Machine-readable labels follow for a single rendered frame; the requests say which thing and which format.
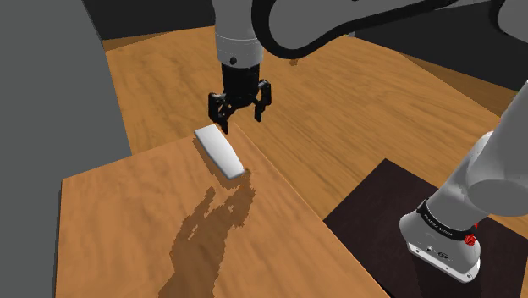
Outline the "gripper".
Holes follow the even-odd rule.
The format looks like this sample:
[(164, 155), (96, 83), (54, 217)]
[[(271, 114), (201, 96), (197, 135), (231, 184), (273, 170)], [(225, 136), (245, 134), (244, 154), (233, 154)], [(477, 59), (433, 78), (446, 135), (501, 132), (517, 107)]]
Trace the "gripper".
[(228, 119), (234, 113), (232, 107), (247, 107), (255, 104), (254, 118), (261, 122), (266, 107), (272, 104), (272, 86), (267, 80), (260, 80), (260, 65), (249, 68), (235, 68), (222, 65), (223, 93), (208, 95), (208, 116), (218, 124), (222, 132), (228, 134)]

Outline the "white flat remote control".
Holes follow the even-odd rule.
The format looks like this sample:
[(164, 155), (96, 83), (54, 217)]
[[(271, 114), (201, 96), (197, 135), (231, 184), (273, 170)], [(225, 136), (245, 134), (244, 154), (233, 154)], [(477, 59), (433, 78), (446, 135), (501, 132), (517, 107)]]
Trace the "white flat remote control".
[(245, 173), (245, 168), (235, 150), (215, 124), (195, 130), (194, 135), (227, 179), (236, 179)]

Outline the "wooden table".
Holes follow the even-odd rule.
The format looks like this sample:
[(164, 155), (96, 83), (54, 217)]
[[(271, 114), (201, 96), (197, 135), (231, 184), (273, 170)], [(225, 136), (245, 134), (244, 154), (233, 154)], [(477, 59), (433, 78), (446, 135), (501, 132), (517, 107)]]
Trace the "wooden table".
[(62, 183), (56, 298), (388, 298), (237, 126), (226, 179), (194, 136)]

